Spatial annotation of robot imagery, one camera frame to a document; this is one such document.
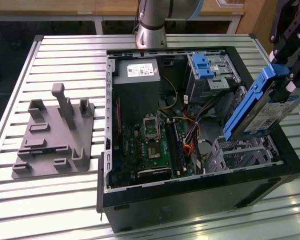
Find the black cable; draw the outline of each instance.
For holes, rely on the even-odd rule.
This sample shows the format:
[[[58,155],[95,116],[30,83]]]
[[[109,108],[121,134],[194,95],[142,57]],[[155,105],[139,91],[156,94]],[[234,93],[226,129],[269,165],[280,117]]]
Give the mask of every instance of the black cable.
[[[210,144],[210,146],[212,147],[212,142],[208,139],[203,139],[202,140],[203,143],[207,143],[207,144]]]
[[[134,30],[136,29],[136,22],[138,21],[139,19],[139,8],[140,8],[140,2],[141,0],[138,0],[138,5],[136,7],[136,13],[135,13],[135,16],[134,16],[134,22],[133,22],[133,30],[132,30],[132,34],[134,34]]]
[[[197,125],[198,125],[198,121],[200,121],[200,117],[203,115],[203,114],[206,114],[210,109],[212,109],[216,104],[217,102],[227,93],[229,92],[232,92],[232,91],[222,91],[220,93],[218,93],[218,95],[216,95],[214,98],[212,98],[210,101],[208,101],[203,107],[202,109],[200,110],[199,114],[196,116],[194,122],[197,123],[197,124],[194,124],[194,126],[190,129],[190,133],[187,134],[186,138],[185,138],[185,142],[187,144],[189,144],[191,142],[191,139],[194,137],[194,135],[196,134],[196,128],[197,128]]]

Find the green circuit board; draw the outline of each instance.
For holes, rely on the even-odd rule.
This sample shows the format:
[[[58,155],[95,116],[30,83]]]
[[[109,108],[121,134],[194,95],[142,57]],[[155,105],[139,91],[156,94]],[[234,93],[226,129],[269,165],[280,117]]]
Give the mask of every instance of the green circuit board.
[[[149,121],[146,124],[146,134],[155,134],[155,121]],[[176,123],[180,138],[185,137],[184,123],[178,121]],[[136,125],[122,126],[122,168],[123,171],[134,171],[151,168],[172,168],[171,156],[169,153],[169,144],[167,143],[165,123],[159,123],[160,139],[145,140],[144,125],[139,123]],[[193,164],[187,164],[187,173],[182,175],[173,175],[173,178],[191,176],[194,173]]]

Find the slotted metal table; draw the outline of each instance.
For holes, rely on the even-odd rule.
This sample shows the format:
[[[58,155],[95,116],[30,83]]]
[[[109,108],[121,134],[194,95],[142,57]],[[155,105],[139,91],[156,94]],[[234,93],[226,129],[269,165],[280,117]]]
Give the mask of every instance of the slotted metal table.
[[[249,35],[168,35],[169,47],[235,46],[253,78],[268,62]],[[132,35],[37,37],[0,122],[0,239],[300,239],[300,177],[258,204],[114,234],[96,212],[98,158],[104,149],[106,50],[134,48]],[[63,82],[73,104],[95,105],[88,172],[13,180],[31,99],[56,105],[53,83]],[[300,157],[300,106],[281,123]]]

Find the white label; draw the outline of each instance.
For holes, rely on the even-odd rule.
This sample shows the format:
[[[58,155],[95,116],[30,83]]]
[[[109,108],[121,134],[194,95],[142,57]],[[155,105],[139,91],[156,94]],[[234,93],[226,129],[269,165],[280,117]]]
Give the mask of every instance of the white label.
[[[199,169],[201,169],[201,162],[198,159],[196,160],[196,165],[198,166]]]
[[[188,104],[188,95],[183,96],[183,101],[185,104]]]
[[[211,66],[210,69],[211,69],[212,71],[219,71],[218,66]]]
[[[92,14],[92,11],[78,11],[78,14]]]
[[[127,72],[128,78],[155,75],[152,63],[128,65]]]
[[[298,98],[297,95],[290,96],[289,99],[284,102],[268,102],[258,115],[252,120],[244,132],[250,132],[249,134],[256,134],[257,131],[266,130],[282,115],[287,113],[289,106],[295,102]]]

